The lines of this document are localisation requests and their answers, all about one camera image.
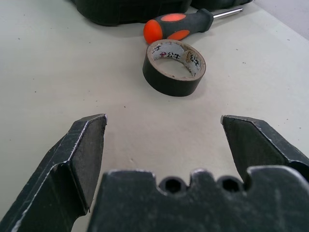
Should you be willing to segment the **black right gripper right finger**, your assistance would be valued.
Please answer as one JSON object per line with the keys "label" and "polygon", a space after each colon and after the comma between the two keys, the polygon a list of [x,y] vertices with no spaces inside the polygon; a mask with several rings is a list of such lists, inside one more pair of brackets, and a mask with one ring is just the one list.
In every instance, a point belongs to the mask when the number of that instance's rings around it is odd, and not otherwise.
{"label": "black right gripper right finger", "polygon": [[252,166],[283,165],[309,179],[309,159],[267,122],[244,116],[223,115],[221,124],[241,178]]}

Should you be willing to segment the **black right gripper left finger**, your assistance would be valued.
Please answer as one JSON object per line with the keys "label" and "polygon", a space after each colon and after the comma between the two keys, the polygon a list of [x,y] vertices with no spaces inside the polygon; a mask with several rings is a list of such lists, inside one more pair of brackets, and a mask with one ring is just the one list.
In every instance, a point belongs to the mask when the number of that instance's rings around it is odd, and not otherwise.
{"label": "black right gripper left finger", "polygon": [[90,210],[97,187],[107,116],[75,121],[46,153],[0,222],[2,232],[70,232]]}

